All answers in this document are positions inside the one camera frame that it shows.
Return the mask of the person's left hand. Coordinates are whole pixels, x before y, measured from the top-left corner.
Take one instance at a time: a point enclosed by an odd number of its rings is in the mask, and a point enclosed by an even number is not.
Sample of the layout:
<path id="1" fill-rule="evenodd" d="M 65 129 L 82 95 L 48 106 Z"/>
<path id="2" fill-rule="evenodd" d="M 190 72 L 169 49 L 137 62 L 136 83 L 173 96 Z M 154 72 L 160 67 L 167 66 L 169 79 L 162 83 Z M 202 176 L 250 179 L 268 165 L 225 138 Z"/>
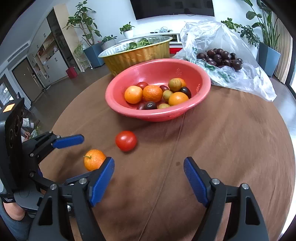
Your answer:
<path id="1" fill-rule="evenodd" d="M 25 217 L 25 210 L 17 203 L 3 203 L 6 213 L 16 221 L 21 221 Z"/>

